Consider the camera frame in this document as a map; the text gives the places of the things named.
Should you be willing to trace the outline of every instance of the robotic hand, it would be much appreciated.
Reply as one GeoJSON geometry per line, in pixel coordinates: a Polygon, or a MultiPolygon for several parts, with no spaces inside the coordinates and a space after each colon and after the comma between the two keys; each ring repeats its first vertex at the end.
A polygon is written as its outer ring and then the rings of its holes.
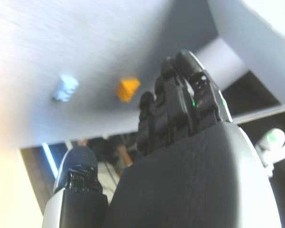
{"type": "Polygon", "coordinates": [[[142,156],[124,170],[111,205],[97,188],[60,185],[53,198],[60,193],[61,207],[51,209],[49,201],[43,227],[281,227],[257,152],[232,123],[207,71],[189,51],[165,59],[161,67],[156,98],[147,92],[140,101],[142,156]],[[66,192],[74,199],[86,194],[87,200],[66,205],[66,192]],[[48,218],[56,218],[56,226],[45,226],[48,218]]]}

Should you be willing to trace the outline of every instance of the fluorescent light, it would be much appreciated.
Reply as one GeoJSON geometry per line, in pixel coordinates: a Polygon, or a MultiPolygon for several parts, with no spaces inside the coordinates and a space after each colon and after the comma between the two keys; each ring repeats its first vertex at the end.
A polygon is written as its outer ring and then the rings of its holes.
{"type": "Polygon", "coordinates": [[[43,147],[43,150],[44,150],[44,152],[46,154],[47,161],[48,161],[48,163],[49,163],[49,165],[51,167],[51,170],[52,170],[52,172],[54,174],[54,177],[56,178],[58,176],[58,169],[57,169],[57,166],[56,166],[56,164],[54,162],[54,159],[53,159],[52,153],[51,153],[51,151],[50,151],[50,149],[48,147],[48,144],[46,142],[43,142],[42,143],[42,147],[43,147]]]}

